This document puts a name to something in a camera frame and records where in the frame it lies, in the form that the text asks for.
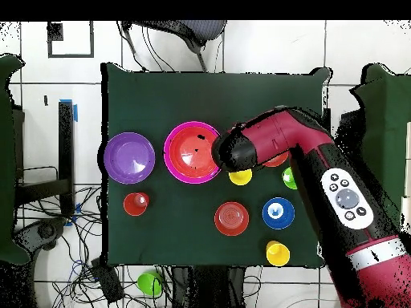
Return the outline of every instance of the bowl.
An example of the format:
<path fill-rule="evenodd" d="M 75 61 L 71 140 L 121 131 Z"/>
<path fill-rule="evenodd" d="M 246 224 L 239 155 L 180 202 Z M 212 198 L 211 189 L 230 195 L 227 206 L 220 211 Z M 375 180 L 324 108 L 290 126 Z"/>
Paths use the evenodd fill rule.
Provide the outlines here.
<path fill-rule="evenodd" d="M 145 180 L 153 170 L 155 160 L 149 140 L 134 132 L 114 136 L 104 150 L 104 167 L 108 175 L 121 184 Z"/>
<path fill-rule="evenodd" d="M 218 207 L 214 224 L 220 233 L 237 236 L 246 230 L 250 218 L 246 208 L 238 202 L 226 202 Z"/>
<path fill-rule="evenodd" d="M 220 171 L 211 156 L 211 145 L 219 136 L 217 130 L 202 122 L 186 122 L 174 128 L 164 144 L 167 169 L 178 180 L 201 184 Z"/>

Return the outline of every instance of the white button panel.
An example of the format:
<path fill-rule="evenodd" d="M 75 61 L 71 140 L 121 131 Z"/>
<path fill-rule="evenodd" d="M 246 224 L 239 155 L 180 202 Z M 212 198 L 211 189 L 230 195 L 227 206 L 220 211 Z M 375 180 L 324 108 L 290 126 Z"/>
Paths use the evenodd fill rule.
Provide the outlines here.
<path fill-rule="evenodd" d="M 347 228 L 357 230 L 365 229 L 371 225 L 374 220 L 371 207 L 348 172 L 340 168 L 330 168 L 323 174 L 321 184 L 336 215 L 343 225 Z M 344 199 L 347 199 L 350 203 L 346 206 L 353 206 L 355 203 L 353 204 L 352 200 L 354 200 L 354 202 L 358 201 L 358 204 L 350 209 L 341 208 L 341 206 L 344 206 L 340 203 L 341 194 L 339 195 L 339 193 L 341 190 L 343 190 L 342 193 L 344 193 L 344 195 L 347 195 L 347 193 L 349 195 L 350 192 L 354 193 L 354 195 L 352 195 L 353 197 L 344 197 Z"/>

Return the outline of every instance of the blue cup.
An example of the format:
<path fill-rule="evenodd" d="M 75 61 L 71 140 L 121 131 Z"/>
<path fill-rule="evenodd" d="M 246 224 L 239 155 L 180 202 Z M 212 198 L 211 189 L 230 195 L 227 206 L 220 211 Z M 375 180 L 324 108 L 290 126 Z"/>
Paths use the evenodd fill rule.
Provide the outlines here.
<path fill-rule="evenodd" d="M 262 208 L 262 219 L 272 229 L 284 229 L 294 220 L 294 206 L 282 197 L 271 198 Z"/>

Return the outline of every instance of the gray button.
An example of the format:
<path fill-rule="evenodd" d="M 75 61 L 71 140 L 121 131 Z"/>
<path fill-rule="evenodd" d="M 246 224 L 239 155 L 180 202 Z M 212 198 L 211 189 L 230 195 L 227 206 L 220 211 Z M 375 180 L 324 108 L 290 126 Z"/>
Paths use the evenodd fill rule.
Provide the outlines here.
<path fill-rule="evenodd" d="M 360 203 L 360 198 L 351 189 L 342 189 L 337 193 L 336 202 L 342 209 L 351 209 Z"/>
<path fill-rule="evenodd" d="M 354 218 L 356 218 L 356 215 L 354 215 L 353 212 L 346 212 L 345 213 L 345 218 L 349 221 L 352 221 L 352 220 L 354 220 Z"/>
<path fill-rule="evenodd" d="M 333 184 L 330 185 L 330 190 L 331 190 L 332 192 L 337 191 L 337 189 L 338 189 L 338 185 L 337 185 L 337 184 L 333 183 Z"/>

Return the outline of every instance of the green cup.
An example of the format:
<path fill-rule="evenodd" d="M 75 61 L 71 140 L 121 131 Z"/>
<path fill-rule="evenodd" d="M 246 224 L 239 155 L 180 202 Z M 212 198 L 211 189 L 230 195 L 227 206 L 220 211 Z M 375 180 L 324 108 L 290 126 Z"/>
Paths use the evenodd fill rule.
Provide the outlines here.
<path fill-rule="evenodd" d="M 284 184 L 290 189 L 297 189 L 297 184 L 294 181 L 294 177 L 292 176 L 291 168 L 287 168 L 283 171 L 283 181 Z"/>
<path fill-rule="evenodd" d="M 138 277 L 137 287 L 146 295 L 156 296 L 161 294 L 162 281 L 161 275 L 152 270 Z"/>

